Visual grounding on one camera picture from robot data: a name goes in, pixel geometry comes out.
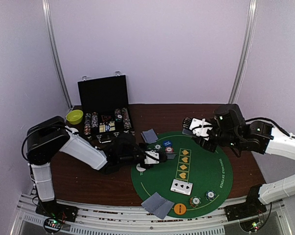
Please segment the round green poker mat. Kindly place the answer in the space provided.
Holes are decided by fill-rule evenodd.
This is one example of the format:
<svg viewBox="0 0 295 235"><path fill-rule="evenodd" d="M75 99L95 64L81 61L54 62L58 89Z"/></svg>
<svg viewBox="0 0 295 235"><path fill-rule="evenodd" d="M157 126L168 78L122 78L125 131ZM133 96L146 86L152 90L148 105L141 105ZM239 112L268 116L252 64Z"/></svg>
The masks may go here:
<svg viewBox="0 0 295 235"><path fill-rule="evenodd" d="M175 218L195 218L204 216L218 209L228 198L232 184L233 172L227 155L221 148L215 153L202 149L190 136L183 135L180 131L167 132L158 135L158 141L150 144L149 148L154 149L160 144L162 151L165 147L163 141L172 142L174 153L177 154L173 160L156 164L144 172L137 171L136 167L131 169L133 186L142 200L146 200L157 192L163 198L186 205L187 211L184 215L177 215L174 210L168 216ZM193 184L191 194L184 195L170 190L174 179ZM208 201L205 193L213 190L216 198ZM197 208L191 208L189 199L198 196L202 202Z"/></svg>

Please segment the dealt playing cards blue back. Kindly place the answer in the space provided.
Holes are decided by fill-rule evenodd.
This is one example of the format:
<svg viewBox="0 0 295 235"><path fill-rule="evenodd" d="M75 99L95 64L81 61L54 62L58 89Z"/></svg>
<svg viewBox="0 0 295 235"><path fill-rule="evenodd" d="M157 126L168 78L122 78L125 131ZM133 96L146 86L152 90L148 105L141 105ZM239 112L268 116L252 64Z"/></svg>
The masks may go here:
<svg viewBox="0 0 295 235"><path fill-rule="evenodd" d="M155 210L153 211L153 215L155 215L159 219L164 219L168 215L174 204L174 202L167 199L161 199Z"/></svg>

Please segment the green twenty chip stack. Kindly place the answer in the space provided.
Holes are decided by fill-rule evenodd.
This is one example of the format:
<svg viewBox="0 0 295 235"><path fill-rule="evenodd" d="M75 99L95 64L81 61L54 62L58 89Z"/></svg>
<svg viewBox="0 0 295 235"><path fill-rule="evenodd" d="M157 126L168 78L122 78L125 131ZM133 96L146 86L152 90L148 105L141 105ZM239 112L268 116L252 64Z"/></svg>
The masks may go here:
<svg viewBox="0 0 295 235"><path fill-rule="evenodd" d="M162 149L162 147L161 147L161 145L160 145L160 144L156 144L156 145L154 146L154 149L155 149L155 150L161 150L161 149Z"/></svg>

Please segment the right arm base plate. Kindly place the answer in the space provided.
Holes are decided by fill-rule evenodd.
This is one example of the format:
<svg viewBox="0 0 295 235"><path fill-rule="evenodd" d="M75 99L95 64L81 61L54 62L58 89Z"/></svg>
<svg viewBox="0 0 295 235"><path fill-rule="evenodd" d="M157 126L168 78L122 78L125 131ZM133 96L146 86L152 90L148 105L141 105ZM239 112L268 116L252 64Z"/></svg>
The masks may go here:
<svg viewBox="0 0 295 235"><path fill-rule="evenodd" d="M228 221L240 220L258 215L259 212L266 212L267 208L261 203L240 203L225 207L225 213Z"/></svg>

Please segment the black poker chip case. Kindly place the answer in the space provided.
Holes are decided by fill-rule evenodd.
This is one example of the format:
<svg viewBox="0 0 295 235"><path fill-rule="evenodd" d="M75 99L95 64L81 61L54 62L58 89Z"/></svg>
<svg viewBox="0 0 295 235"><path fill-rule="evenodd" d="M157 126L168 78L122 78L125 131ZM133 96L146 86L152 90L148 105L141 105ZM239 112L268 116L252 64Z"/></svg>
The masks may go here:
<svg viewBox="0 0 295 235"><path fill-rule="evenodd" d="M86 78L77 83L81 101L81 107L86 113L98 113L98 122L109 123L114 122L114 110L127 108L129 110L129 99L127 90L127 77L125 75L117 75L103 78ZM135 129L132 122L132 129L120 130L100 133L87 136L89 139L98 140L100 143L111 142L118 135L130 133L135 135Z"/></svg>

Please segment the circuit board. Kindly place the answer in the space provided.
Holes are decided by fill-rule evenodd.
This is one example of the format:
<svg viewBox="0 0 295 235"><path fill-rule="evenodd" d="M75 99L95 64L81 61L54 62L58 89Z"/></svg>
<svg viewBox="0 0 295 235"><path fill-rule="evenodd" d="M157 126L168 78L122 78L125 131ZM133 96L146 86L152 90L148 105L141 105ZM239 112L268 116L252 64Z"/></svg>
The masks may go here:
<svg viewBox="0 0 295 235"><path fill-rule="evenodd" d="M47 218L43 222L43 228L48 233L57 233L63 228L63 222L54 218Z"/></svg>
<svg viewBox="0 0 295 235"><path fill-rule="evenodd" d="M262 220L246 220L240 223L240 226L242 230L244 230L247 233L255 233L257 232L263 225Z"/></svg>

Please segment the right aluminium frame post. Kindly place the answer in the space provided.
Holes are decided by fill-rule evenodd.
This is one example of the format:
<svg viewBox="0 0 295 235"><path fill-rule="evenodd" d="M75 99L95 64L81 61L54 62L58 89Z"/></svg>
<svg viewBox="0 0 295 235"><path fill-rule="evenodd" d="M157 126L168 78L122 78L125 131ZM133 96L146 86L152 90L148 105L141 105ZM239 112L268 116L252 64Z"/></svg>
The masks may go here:
<svg viewBox="0 0 295 235"><path fill-rule="evenodd" d="M238 101L239 94L243 85L243 80L244 80L246 69L247 69L248 55L252 47L252 40L254 36L254 29L255 29L256 17L257 17L257 8L258 8L258 1L250 0L241 55L239 58L239 63L236 70L234 83L233 83L231 94L228 101L230 104L236 103Z"/></svg>

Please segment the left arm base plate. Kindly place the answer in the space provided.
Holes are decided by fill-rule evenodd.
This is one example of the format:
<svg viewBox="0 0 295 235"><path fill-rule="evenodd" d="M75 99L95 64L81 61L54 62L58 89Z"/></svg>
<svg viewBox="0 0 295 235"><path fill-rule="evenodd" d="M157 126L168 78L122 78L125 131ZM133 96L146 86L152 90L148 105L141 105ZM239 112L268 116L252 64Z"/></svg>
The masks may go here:
<svg viewBox="0 0 295 235"><path fill-rule="evenodd" d="M35 213L65 222L75 222L78 208L59 203L56 203L55 205L43 204L36 207Z"/></svg>

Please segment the white orange bowl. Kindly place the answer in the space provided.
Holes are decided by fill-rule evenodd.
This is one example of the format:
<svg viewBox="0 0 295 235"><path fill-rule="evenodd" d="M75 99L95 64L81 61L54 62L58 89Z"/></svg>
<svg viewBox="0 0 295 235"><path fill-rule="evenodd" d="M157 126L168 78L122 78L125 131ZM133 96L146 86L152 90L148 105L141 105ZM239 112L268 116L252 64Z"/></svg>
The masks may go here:
<svg viewBox="0 0 295 235"><path fill-rule="evenodd" d="M68 127L68 130L73 133L78 133L79 131L76 128Z"/></svg>

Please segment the deck of cards clear box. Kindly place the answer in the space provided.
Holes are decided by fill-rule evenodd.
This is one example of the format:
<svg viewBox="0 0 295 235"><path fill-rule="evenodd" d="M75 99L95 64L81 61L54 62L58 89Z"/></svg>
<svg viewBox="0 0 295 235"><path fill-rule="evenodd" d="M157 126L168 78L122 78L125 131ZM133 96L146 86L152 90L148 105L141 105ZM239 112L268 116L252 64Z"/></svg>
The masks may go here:
<svg viewBox="0 0 295 235"><path fill-rule="evenodd" d="M188 130L188 129L185 129L185 128L183 128L183 130L182 130L182 134L184 134L184 135L188 135L188 136L192 136L192 135L193 135L192 131L190 131L190 130Z"/></svg>

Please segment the chip row in case right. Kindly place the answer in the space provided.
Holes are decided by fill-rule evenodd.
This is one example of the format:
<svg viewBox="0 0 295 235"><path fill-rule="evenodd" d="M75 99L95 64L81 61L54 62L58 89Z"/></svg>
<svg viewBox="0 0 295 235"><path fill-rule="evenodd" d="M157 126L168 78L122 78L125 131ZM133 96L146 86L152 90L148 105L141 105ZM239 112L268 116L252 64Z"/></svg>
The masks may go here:
<svg viewBox="0 0 295 235"><path fill-rule="evenodd" d="M114 110L115 128L117 131L132 129L132 122L127 108Z"/></svg>

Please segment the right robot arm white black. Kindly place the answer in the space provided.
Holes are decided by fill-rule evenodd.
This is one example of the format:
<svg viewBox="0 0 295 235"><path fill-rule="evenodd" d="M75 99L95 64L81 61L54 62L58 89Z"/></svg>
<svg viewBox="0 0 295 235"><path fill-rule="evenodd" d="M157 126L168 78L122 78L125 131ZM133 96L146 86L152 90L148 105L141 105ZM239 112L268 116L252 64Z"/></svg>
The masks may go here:
<svg viewBox="0 0 295 235"><path fill-rule="evenodd" d="M217 146L229 147L237 157L242 151L270 154L295 160L295 135L269 118L245 120L237 104L221 105L214 118L192 119L190 130L202 148L214 152ZM295 195L295 174L282 180L250 188L241 211L252 216L273 201Z"/></svg>

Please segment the white dealer button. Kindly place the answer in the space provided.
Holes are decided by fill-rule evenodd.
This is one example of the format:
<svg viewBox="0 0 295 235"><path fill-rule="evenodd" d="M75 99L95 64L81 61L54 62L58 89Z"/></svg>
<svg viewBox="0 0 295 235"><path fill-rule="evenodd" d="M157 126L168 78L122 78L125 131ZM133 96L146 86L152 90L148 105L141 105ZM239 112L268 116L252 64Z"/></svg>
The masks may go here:
<svg viewBox="0 0 295 235"><path fill-rule="evenodd" d="M139 172L144 172L146 169L145 168L142 168L141 166L140 166L140 164L137 164L136 165L136 169L137 169L137 171L139 171Z"/></svg>

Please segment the left circuit board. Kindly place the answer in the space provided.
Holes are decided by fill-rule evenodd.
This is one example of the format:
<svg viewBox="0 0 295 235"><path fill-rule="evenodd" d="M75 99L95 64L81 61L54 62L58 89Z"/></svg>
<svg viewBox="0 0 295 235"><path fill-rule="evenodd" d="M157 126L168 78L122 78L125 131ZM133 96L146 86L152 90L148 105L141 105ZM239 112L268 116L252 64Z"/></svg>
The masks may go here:
<svg viewBox="0 0 295 235"><path fill-rule="evenodd" d="M54 218L47 218L43 222L43 228L48 233L57 233L63 228L63 222Z"/></svg>

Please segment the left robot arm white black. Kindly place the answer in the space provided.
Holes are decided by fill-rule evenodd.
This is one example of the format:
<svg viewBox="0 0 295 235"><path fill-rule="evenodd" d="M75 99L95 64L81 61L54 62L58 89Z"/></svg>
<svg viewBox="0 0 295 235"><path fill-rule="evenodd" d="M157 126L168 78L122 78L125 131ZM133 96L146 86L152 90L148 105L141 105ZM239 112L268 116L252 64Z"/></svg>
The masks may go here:
<svg viewBox="0 0 295 235"><path fill-rule="evenodd" d="M21 154L30 166L44 212L50 217L61 213L56 202L50 162L59 152L70 155L92 169L111 174L125 165L145 164L153 156L136 144L134 136L122 133L104 147L92 146L78 130L65 125L60 116L50 118L27 131L22 142Z"/></svg>

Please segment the orange big blind button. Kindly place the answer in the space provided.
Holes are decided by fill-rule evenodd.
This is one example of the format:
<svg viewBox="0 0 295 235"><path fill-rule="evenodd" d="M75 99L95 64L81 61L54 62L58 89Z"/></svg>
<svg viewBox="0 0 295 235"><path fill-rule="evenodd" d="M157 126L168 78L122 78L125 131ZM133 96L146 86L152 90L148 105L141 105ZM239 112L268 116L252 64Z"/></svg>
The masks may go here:
<svg viewBox="0 0 295 235"><path fill-rule="evenodd" d="M186 205L183 203L177 203L174 206L174 213L177 215L184 215L187 211Z"/></svg>

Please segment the three of spades card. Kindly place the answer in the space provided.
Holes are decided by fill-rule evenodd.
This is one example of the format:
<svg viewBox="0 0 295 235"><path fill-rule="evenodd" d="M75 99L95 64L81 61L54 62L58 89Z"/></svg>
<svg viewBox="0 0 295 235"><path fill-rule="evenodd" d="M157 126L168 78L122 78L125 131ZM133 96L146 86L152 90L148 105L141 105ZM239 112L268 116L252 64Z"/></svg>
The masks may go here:
<svg viewBox="0 0 295 235"><path fill-rule="evenodd" d="M190 195L192 192L193 184L181 180L174 179L170 190L184 195Z"/></svg>

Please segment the blue small blind button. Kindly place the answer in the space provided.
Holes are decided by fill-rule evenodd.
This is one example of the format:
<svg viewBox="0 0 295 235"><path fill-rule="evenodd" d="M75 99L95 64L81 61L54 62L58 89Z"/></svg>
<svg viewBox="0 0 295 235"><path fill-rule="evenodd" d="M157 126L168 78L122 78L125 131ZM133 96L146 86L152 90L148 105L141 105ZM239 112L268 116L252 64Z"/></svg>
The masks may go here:
<svg viewBox="0 0 295 235"><path fill-rule="evenodd" d="M167 148L172 146L172 142L169 140L163 141L162 145Z"/></svg>

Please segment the chip row in case left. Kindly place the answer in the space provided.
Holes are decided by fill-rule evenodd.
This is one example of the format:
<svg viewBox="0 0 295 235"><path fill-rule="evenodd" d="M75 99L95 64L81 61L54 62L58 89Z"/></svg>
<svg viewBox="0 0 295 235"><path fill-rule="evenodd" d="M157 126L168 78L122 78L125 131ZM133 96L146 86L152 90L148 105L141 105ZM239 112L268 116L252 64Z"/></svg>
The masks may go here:
<svg viewBox="0 0 295 235"><path fill-rule="evenodd" d="M95 135L99 130L98 113L86 113L84 116L84 134Z"/></svg>

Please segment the left aluminium frame post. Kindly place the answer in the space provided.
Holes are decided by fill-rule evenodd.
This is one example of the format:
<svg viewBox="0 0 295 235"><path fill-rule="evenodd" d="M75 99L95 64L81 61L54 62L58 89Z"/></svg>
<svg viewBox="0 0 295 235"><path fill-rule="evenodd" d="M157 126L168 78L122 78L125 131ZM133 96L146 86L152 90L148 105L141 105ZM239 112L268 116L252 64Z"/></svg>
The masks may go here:
<svg viewBox="0 0 295 235"><path fill-rule="evenodd" d="M67 104L67 107L69 110L73 108L71 99L69 97L68 89L66 86L66 82L64 79L63 75L63 70L61 67L61 62L59 58L59 53L56 45L56 39L55 39L55 33L54 33L54 28L53 28L53 23L52 23L52 16L51 16L51 10L50 10L50 2L49 0L42 0L42 7L43 7L43 15L45 18L45 23L46 23L46 28L47 28L47 33L49 37L49 43L51 47L51 52L52 52L52 59L53 63L56 69L56 74L57 78L59 80L61 90L65 99L65 102Z"/></svg>

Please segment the green bowl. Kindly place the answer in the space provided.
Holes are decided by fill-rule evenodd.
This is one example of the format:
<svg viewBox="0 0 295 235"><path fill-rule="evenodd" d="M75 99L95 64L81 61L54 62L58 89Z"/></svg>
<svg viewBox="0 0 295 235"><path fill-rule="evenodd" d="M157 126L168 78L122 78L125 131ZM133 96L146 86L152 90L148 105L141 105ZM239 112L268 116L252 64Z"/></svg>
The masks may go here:
<svg viewBox="0 0 295 235"><path fill-rule="evenodd" d="M83 115L82 110L72 110L66 115L66 120L72 125L77 125L82 121Z"/></svg>

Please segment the chip row in case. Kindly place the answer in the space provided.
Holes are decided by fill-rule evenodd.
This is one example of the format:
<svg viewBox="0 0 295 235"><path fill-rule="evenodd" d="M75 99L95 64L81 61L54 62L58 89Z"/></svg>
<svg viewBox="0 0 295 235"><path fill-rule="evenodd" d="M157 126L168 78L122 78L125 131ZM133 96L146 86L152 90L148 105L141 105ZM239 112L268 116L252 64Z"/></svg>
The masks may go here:
<svg viewBox="0 0 295 235"><path fill-rule="evenodd" d="M84 116L84 134L95 135L99 130L98 113L86 113Z"/></svg>
<svg viewBox="0 0 295 235"><path fill-rule="evenodd" d="M115 128L117 131L132 129L132 122L127 108L114 110Z"/></svg>

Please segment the king of diamonds card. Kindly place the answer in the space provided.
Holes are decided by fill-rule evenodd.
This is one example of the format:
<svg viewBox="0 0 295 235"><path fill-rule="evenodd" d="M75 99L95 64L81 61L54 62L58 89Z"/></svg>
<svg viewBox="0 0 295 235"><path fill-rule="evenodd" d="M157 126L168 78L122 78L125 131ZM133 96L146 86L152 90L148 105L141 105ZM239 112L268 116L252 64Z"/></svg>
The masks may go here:
<svg viewBox="0 0 295 235"><path fill-rule="evenodd" d="M169 160L173 160L176 157L177 154L175 153L166 153L166 157Z"/></svg>

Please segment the right circuit board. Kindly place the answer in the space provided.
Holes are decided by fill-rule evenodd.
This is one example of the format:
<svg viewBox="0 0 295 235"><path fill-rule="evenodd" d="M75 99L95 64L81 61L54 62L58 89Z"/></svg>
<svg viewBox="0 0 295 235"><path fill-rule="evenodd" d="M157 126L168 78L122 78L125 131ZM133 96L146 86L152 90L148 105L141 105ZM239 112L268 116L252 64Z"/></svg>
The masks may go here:
<svg viewBox="0 0 295 235"><path fill-rule="evenodd" d="M240 223L240 226L242 230L244 230L247 233L255 233L257 232L263 225L262 220L246 220Z"/></svg>

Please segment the aluminium frame post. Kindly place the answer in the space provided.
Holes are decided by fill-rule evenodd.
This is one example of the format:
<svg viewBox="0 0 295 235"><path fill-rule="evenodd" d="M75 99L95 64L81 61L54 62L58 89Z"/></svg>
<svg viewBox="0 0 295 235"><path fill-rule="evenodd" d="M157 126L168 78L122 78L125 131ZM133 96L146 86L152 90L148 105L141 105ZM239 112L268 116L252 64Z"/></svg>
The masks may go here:
<svg viewBox="0 0 295 235"><path fill-rule="evenodd" d="M51 52L52 52L52 59L53 63L56 69L56 74L57 78L59 80L61 90L65 99L65 102L67 104L67 107L69 110L73 108L71 99L69 97L68 89L66 86L66 82L64 79L63 75L63 70L61 67L61 62L59 58L59 53L56 45L56 39L55 39L55 33L54 33L54 28L53 28L53 23L52 23L52 16L51 16L51 10L50 10L50 2L49 0L42 0L42 7L43 7L43 15L45 18L45 23L46 23L46 28L47 28L47 33L49 37L49 43L51 47Z"/></svg>
<svg viewBox="0 0 295 235"><path fill-rule="evenodd" d="M258 1L250 0L241 55L239 58L239 63L236 70L234 83L233 83L231 94L228 101L230 104L236 103L238 101L239 94L243 85L243 80L244 80L246 69L247 69L248 55L252 47L252 40L254 36L254 29L255 29L256 17L257 17L257 8L258 8Z"/></svg>

